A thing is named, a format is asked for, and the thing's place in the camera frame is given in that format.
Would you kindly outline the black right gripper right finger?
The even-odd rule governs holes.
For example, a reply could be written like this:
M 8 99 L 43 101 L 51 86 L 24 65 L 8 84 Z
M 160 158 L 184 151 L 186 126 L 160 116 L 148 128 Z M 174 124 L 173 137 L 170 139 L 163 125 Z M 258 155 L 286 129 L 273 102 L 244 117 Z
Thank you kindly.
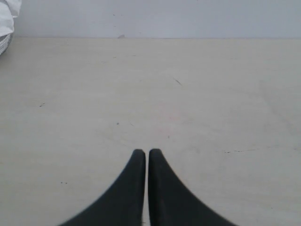
M 149 152 L 148 202 L 152 226 L 233 226 L 201 202 L 177 177 L 160 149 Z

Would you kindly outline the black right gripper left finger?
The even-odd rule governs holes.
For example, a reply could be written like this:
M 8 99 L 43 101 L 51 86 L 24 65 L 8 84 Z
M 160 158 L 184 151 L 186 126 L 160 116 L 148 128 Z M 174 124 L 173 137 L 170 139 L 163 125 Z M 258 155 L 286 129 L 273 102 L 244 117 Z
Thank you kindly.
M 135 149 L 114 183 L 94 203 L 63 226 L 141 226 L 146 156 Z

